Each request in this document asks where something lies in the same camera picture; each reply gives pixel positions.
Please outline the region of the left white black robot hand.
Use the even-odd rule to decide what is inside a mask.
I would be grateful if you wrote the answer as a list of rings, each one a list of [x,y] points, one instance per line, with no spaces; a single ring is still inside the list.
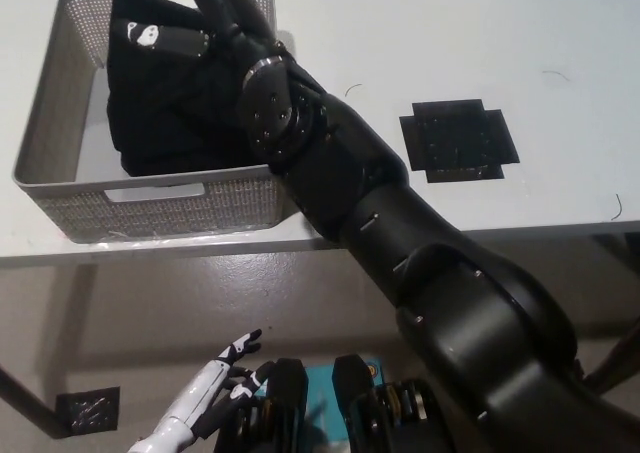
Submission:
[[[150,436],[156,446],[179,452],[216,432],[248,405],[268,379],[275,363],[255,370],[237,365],[261,348],[260,329],[246,333],[209,361],[174,400]]]

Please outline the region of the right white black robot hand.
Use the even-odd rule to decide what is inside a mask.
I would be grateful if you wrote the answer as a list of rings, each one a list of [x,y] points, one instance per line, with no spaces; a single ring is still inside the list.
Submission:
[[[112,0],[111,90],[288,86],[290,55],[255,0]]]

